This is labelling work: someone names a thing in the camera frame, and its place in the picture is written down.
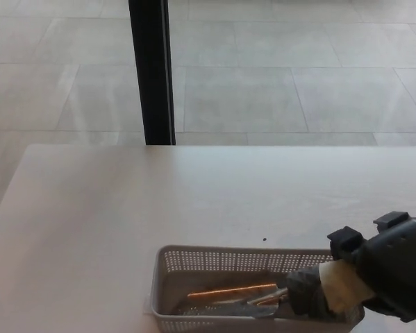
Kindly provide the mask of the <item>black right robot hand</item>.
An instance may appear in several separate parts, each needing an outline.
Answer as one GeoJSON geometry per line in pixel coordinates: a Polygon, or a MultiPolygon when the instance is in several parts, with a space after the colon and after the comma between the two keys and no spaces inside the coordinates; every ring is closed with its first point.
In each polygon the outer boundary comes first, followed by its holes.
{"type": "Polygon", "coordinates": [[[351,264],[374,292],[364,307],[416,321],[416,217],[393,211],[374,224],[378,234],[371,239],[348,226],[329,234],[331,254],[351,264]]]}

